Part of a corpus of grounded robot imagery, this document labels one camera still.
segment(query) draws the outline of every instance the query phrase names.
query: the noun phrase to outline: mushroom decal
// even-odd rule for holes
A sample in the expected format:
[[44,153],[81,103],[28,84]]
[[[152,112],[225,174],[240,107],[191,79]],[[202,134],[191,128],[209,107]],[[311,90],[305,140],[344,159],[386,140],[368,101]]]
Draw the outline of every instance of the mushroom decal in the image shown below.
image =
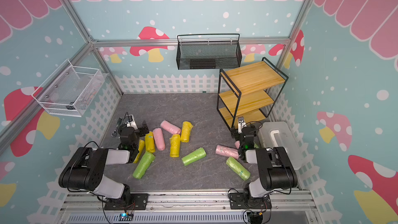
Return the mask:
[[[6,124],[17,117],[32,100],[31,95],[36,89],[37,87],[24,87],[9,93],[4,98]],[[51,116],[44,109],[41,109],[11,143],[10,147],[13,155],[21,157],[30,151],[35,141],[37,130],[42,132],[46,139],[51,139],[58,130],[60,123],[61,121],[58,117]]]
[[[137,39],[169,39],[169,37],[154,27],[145,27],[142,29],[141,33],[138,35]],[[148,53],[149,62],[161,62],[163,61],[163,56],[160,53],[160,49],[174,50],[174,46],[143,46],[143,47],[131,47],[130,54],[133,56],[141,56]]]
[[304,54],[304,33],[302,32],[302,30],[300,30],[296,37],[295,42],[293,43],[292,49],[287,55],[287,59],[285,61],[284,66],[287,69],[290,68],[290,61],[292,60],[292,57],[295,59],[296,66],[297,67],[300,66],[303,54]]
[[243,62],[254,62],[254,54],[265,54],[266,47],[264,44],[245,45],[241,49],[242,55],[246,56]]
[[[0,162],[0,181],[14,168],[14,166],[14,162]],[[17,184],[15,183],[0,183],[0,207],[4,207],[8,203],[16,189]]]
[[326,127],[319,130],[322,139],[326,143],[330,143],[331,139],[336,136],[339,146],[345,152],[352,141],[351,124],[345,115],[335,114],[332,112],[318,112],[316,114],[316,124],[322,123]]
[[109,61],[109,57],[111,58],[112,63],[121,63],[122,60],[119,58],[117,54],[127,55],[127,52],[123,47],[100,47],[99,51],[101,52],[105,61]]
[[348,165],[371,191],[354,191],[366,217],[373,223],[398,221],[398,173],[363,157],[351,155]]

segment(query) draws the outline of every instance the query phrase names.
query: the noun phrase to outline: plastic storage box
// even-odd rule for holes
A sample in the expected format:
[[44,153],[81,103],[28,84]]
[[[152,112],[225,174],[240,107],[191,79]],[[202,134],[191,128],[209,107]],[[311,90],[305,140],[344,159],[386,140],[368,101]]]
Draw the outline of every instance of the plastic storage box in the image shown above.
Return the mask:
[[285,122],[265,122],[258,133],[258,138],[263,147],[283,146],[293,168],[295,170],[301,168],[304,158],[289,126]]

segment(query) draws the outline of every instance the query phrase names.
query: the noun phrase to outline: black metal frame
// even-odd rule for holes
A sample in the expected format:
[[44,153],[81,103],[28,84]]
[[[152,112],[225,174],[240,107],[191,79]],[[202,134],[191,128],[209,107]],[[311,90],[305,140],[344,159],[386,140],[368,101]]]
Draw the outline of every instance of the black metal frame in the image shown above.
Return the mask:
[[[275,100],[272,99],[272,100],[274,101],[274,103],[272,104],[271,109],[269,110],[269,112],[266,114],[266,113],[264,113],[264,111],[263,111],[261,108],[259,108],[260,112],[264,115],[264,117],[268,118],[269,115],[271,114],[272,108],[273,108],[274,105],[275,105],[275,102],[278,100],[278,98],[279,98],[279,96],[280,96],[280,94],[281,94],[283,88],[285,87],[286,82],[287,82],[287,80],[289,79],[289,77],[288,77],[284,72],[282,72],[280,69],[278,69],[275,65],[273,65],[267,58],[263,57],[263,59],[262,59],[261,61],[262,61],[262,62],[265,62],[268,66],[270,66],[278,75],[280,75],[280,76],[285,80],[285,82],[283,83],[282,88],[281,88],[281,90],[279,91],[278,95],[276,96]],[[238,98],[238,101],[236,102],[236,107],[235,107],[235,112],[234,112],[234,114],[231,113],[231,111],[228,109],[228,107],[227,107],[227,105],[225,104],[225,102],[224,102],[224,101],[222,100],[222,98],[220,97],[221,78],[223,78],[223,80],[226,82],[226,84],[228,85],[228,87],[232,90],[232,92],[233,92],[233,93],[235,94],[235,96]],[[235,123],[235,119],[236,119],[236,114],[237,114],[237,112],[238,112],[238,106],[239,106],[239,102],[240,102],[241,95],[242,95],[242,92],[241,92],[241,91],[239,90],[239,88],[235,85],[235,83],[231,80],[231,78],[226,74],[226,72],[225,72],[223,69],[220,69],[219,76],[218,76],[217,111],[218,111],[218,113],[220,114],[220,116],[221,116],[222,120],[224,121],[224,123],[226,124],[226,126],[228,127],[228,129],[231,131],[232,136],[234,136],[234,135],[233,135],[233,131],[235,130],[234,123]],[[221,114],[221,112],[220,112],[220,109],[218,108],[218,106],[219,106],[219,100],[220,100],[220,99],[221,99],[221,102],[224,104],[225,108],[226,108],[226,109],[228,110],[228,112],[231,114],[231,117],[232,117],[231,126],[228,125],[228,123],[226,122],[225,118],[222,116],[222,114]]]

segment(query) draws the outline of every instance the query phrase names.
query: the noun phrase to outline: rolled towel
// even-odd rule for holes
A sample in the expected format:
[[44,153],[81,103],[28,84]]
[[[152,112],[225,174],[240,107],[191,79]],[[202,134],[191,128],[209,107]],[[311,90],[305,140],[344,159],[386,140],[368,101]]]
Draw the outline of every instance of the rolled towel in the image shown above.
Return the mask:
[[153,132],[149,132],[145,135],[145,147],[147,152],[155,152],[155,140],[153,139]]
[[199,149],[197,149],[197,150],[189,153],[185,157],[183,157],[181,160],[182,160],[184,166],[187,166],[188,164],[191,164],[191,163],[193,163],[201,158],[204,158],[204,157],[206,157],[205,149],[200,147]]
[[181,133],[181,129],[179,127],[176,127],[175,125],[171,124],[168,121],[162,121],[162,123],[160,124],[160,127],[162,127],[163,129],[165,129],[166,131],[168,131],[171,134],[180,134]]
[[181,131],[181,142],[189,142],[189,136],[191,135],[192,123],[188,121],[182,122],[182,131]]
[[163,132],[161,128],[156,128],[153,130],[153,137],[155,139],[156,148],[162,151],[166,148],[164,144]]
[[170,157],[180,156],[181,137],[179,134],[174,134],[170,138]]
[[134,178],[141,179],[154,159],[154,154],[151,152],[145,152],[144,155],[142,155],[141,161],[137,165],[137,168],[135,168],[134,172],[132,173],[132,176]]
[[138,146],[138,155],[137,155],[137,157],[135,157],[133,163],[137,163],[138,162],[138,160],[140,159],[141,153],[144,150],[144,147],[145,147],[145,141],[140,139],[140,144]]
[[247,180],[250,177],[250,172],[246,170],[238,161],[233,157],[229,157],[226,160],[226,165],[230,167],[236,174],[238,174],[243,180]]
[[225,146],[221,146],[221,145],[217,145],[216,154],[239,159],[239,153],[238,153],[237,149],[225,147]]

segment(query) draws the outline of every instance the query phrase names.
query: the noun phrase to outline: wooden shelf board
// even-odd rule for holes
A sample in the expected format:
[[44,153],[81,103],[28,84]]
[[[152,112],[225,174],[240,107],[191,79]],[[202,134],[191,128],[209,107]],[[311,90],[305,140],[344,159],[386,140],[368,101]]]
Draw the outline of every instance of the wooden shelf board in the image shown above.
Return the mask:
[[[227,122],[228,126],[231,127],[231,123],[232,123],[231,114],[228,112],[228,110],[225,107],[220,108],[219,110],[220,110],[222,116],[224,117],[225,121]],[[246,112],[242,115],[236,116],[235,124],[234,124],[235,128],[238,127],[238,117],[244,117],[246,123],[251,122],[251,121],[261,121],[266,118],[258,109],[250,111],[250,112]]]
[[[226,107],[231,111],[232,114],[235,113],[236,102],[238,98],[231,90],[227,92],[223,92],[219,94],[222,101],[226,105]],[[260,90],[251,94],[243,95],[240,98],[237,116],[244,114],[246,112],[250,112],[256,110],[261,107],[268,106],[272,104],[274,101],[271,97],[264,91]]]
[[[239,94],[226,76],[223,73],[221,74],[225,81],[231,85],[232,89]],[[264,90],[285,82],[285,79],[265,62],[256,62],[243,67],[237,67],[228,70],[226,74],[242,92],[242,95]]]

